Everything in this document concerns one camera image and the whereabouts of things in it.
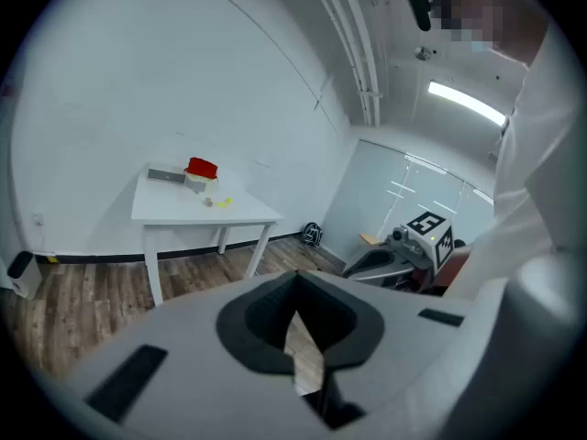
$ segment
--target black slot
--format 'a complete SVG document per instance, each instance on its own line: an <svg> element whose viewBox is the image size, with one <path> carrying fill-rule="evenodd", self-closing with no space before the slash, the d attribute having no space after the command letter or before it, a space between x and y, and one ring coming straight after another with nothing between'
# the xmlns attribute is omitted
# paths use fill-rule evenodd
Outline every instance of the black slot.
<svg viewBox="0 0 587 440"><path fill-rule="evenodd" d="M120 422L166 357L167 350L139 347L85 401L111 421Z"/></svg>
<svg viewBox="0 0 587 440"><path fill-rule="evenodd" d="M356 421L365 412L352 402L345 402L332 376L326 376L324 388L302 397L331 429Z"/></svg>
<svg viewBox="0 0 587 440"><path fill-rule="evenodd" d="M442 323L444 325L455 326L459 327L460 324L465 319L464 316L458 316L457 314L445 313L440 312L439 310L432 310L430 308L426 308L418 313L418 316L422 316L423 318L430 319L432 321L436 321L437 323Z"/></svg>

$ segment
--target table leg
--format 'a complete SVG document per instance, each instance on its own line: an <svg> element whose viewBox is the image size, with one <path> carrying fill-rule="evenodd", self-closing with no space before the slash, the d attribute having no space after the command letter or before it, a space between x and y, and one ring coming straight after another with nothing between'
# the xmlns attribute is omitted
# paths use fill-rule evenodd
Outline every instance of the table leg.
<svg viewBox="0 0 587 440"><path fill-rule="evenodd" d="M161 284L159 282L159 266L157 265L157 230L151 226L143 226L143 251L149 274L150 291L155 306L163 303Z"/></svg>
<svg viewBox="0 0 587 440"><path fill-rule="evenodd" d="M220 238L218 239L218 254L224 254L224 250L227 248L229 230L230 228L228 226L224 226L220 230Z"/></svg>
<svg viewBox="0 0 587 440"><path fill-rule="evenodd" d="M245 279L248 279L255 274L255 270L259 265L260 257L263 255L263 251L267 246L267 241L269 241L269 231L271 230L272 226L273 224L269 224L263 228L259 241L257 242L257 246L255 247L255 252L253 253L249 266L247 267L247 272L245 272Z"/></svg>

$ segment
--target electrical outlet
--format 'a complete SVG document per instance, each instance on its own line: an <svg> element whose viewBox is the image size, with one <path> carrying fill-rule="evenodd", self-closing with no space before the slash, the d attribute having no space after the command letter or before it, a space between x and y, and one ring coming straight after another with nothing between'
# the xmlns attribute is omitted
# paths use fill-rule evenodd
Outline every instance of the electrical outlet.
<svg viewBox="0 0 587 440"><path fill-rule="evenodd" d="M43 214L33 214L33 222L35 222L36 226L45 225Z"/></svg>

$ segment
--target glass window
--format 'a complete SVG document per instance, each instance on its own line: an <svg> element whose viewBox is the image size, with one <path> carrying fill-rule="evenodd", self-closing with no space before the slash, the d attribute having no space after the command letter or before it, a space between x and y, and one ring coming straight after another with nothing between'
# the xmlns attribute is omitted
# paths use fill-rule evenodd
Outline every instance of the glass window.
<svg viewBox="0 0 587 440"><path fill-rule="evenodd" d="M397 199L387 191L404 181L407 166L403 153L360 141L324 220L324 246L346 260L359 233L376 235Z"/></svg>
<svg viewBox="0 0 587 440"><path fill-rule="evenodd" d="M397 194L398 201L380 236L386 237L396 226L405 225L426 210L452 220L462 186L463 180L444 170L410 161L404 184L391 184L389 193Z"/></svg>
<svg viewBox="0 0 587 440"><path fill-rule="evenodd" d="M493 224L493 204L474 191L473 186L465 184L452 224L455 239L462 239L468 245Z"/></svg>

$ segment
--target yellow object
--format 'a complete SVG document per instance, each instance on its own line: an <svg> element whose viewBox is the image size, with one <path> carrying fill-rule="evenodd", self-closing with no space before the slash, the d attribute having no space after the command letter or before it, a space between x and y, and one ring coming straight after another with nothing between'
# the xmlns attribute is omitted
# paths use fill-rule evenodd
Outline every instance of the yellow object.
<svg viewBox="0 0 587 440"><path fill-rule="evenodd" d="M362 239L365 243L367 243L368 245L380 245L382 243L382 241L373 236L373 235L367 235L366 233L359 233L360 239Z"/></svg>

